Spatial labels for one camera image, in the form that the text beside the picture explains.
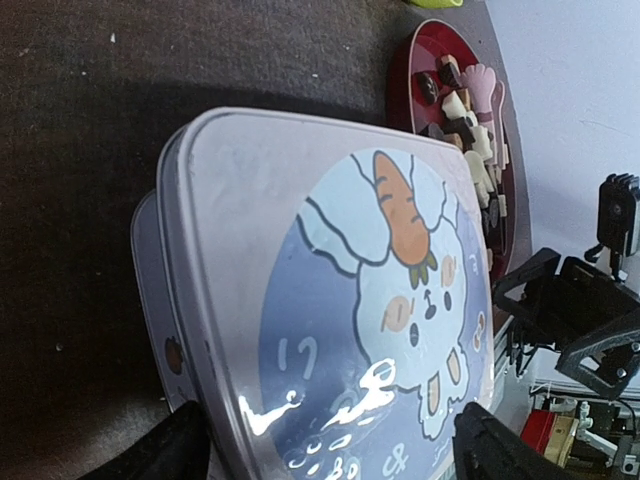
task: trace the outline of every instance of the bunny face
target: bunny face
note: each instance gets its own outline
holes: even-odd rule
[[[396,384],[422,387],[445,367],[464,322],[466,276],[455,229],[442,220],[432,232],[438,270],[413,289],[406,267],[393,256],[381,266],[363,265],[358,279],[356,331],[371,362],[396,362]]]

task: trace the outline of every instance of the black bracket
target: black bracket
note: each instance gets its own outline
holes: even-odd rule
[[[575,257],[556,274],[560,258],[540,250],[495,283],[494,301],[514,316],[511,328],[524,344],[559,351],[558,371],[614,400],[640,367],[640,299]],[[522,298],[507,296],[522,286]]]

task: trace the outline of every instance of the black plastic part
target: black plastic part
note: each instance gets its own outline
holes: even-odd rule
[[[574,480],[477,403],[456,416],[455,427],[458,480]]]
[[[495,283],[495,303],[515,317],[512,352],[523,344],[559,350],[558,371],[614,400],[640,368],[640,345],[633,345],[640,343],[640,299],[575,257],[556,274],[559,261],[557,252],[540,250]],[[507,297],[523,285],[521,300]],[[589,357],[597,368],[582,364]]]
[[[207,418],[187,402],[131,448],[81,480],[206,480]]]
[[[629,257],[640,242],[640,179],[631,174],[611,174],[600,185],[598,242],[608,247],[611,258]]]

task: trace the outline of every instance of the carrot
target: carrot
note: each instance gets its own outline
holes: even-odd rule
[[[409,267],[413,288],[417,288],[419,279],[426,285],[427,266],[435,270],[437,262],[430,252],[429,230],[418,212],[413,190],[383,152],[374,154],[373,171],[378,204],[391,230],[391,250]]]

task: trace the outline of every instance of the white wall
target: white wall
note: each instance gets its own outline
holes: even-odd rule
[[[509,76],[534,251],[596,243],[598,186],[640,175],[640,1],[487,0]]]

